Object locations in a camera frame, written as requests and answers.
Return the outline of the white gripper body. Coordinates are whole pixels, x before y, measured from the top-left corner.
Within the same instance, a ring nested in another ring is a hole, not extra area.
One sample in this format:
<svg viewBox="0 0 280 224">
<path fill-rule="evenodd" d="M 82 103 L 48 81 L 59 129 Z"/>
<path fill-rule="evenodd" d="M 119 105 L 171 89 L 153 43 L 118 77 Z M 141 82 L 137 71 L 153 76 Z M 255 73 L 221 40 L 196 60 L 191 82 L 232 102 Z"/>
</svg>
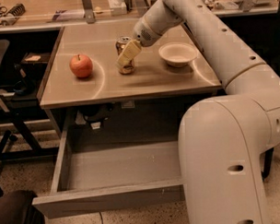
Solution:
<svg viewBox="0 0 280 224">
<path fill-rule="evenodd" d="M 143 16 L 134 25 L 133 39 L 140 41 L 142 47 L 150 47 L 161 37 L 160 23 Z"/>
</svg>

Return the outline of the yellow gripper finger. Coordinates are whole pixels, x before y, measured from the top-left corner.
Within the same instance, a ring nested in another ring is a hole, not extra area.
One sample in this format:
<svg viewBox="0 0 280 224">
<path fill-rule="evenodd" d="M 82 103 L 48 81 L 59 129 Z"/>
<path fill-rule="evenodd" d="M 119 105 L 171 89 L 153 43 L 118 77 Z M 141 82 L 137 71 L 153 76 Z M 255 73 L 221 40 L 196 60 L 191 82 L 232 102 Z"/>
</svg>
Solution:
<svg viewBox="0 0 280 224">
<path fill-rule="evenodd" d="M 129 65 L 141 51 L 142 45 L 140 44 L 140 41 L 128 41 L 124 45 L 122 52 L 118 55 L 116 66 L 118 68 L 123 68 L 124 66 Z"/>
</svg>

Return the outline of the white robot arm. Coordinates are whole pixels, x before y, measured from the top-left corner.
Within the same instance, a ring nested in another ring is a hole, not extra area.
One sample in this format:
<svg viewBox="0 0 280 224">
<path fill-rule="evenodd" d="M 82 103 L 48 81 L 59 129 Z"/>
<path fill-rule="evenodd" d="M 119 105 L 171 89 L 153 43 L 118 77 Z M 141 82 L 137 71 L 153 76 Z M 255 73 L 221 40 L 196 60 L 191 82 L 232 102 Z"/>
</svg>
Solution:
<svg viewBox="0 0 280 224">
<path fill-rule="evenodd" d="M 123 67 L 184 22 L 225 91 L 182 117 L 178 151 L 189 224 L 270 224 L 260 156 L 280 143 L 280 77 L 204 4 L 157 0 L 119 55 Z"/>
</svg>

